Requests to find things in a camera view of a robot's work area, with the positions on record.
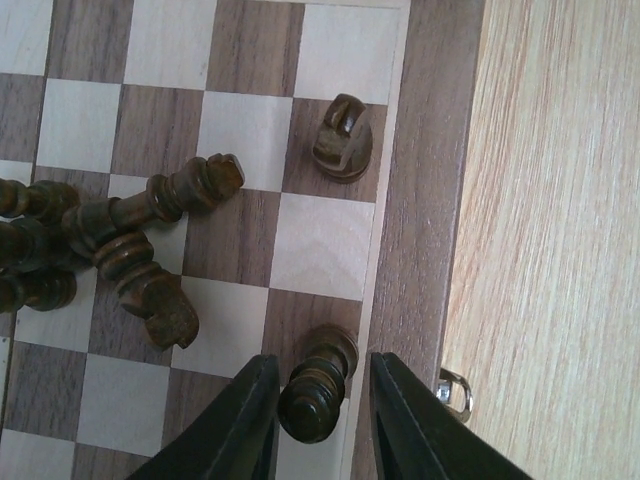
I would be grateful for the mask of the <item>dark piece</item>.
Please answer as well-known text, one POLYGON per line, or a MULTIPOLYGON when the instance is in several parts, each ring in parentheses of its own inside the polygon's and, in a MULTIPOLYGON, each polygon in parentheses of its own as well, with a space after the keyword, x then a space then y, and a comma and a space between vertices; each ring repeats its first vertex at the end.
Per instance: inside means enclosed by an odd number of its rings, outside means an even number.
POLYGON ((302 361, 280 394, 277 413, 291 437, 315 444, 326 440, 337 425, 359 352, 351 333, 335 324, 309 331, 303 346, 302 361))

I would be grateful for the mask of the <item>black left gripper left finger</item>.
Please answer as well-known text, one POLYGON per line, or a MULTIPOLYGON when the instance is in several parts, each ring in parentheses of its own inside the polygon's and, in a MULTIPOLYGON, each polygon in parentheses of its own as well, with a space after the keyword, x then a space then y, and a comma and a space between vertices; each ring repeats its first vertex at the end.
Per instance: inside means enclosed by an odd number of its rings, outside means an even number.
POLYGON ((273 479, 280 395, 274 355, 256 355, 134 479, 273 479))

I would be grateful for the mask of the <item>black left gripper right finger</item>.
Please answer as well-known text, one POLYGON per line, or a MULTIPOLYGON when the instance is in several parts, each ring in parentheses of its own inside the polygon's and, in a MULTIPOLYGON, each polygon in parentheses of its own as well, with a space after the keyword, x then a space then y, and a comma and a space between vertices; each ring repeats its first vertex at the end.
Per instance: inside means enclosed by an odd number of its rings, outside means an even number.
POLYGON ((527 479, 466 428, 393 353, 370 357, 370 401, 380 479, 527 479))

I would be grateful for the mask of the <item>dark rook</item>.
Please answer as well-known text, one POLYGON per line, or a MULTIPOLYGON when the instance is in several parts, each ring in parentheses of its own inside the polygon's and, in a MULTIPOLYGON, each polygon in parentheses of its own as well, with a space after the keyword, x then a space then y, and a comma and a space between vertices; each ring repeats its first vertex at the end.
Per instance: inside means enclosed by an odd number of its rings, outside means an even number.
POLYGON ((316 166, 333 181, 353 183, 366 172, 372 150, 370 109, 355 96, 338 94, 328 106, 312 145, 316 166))

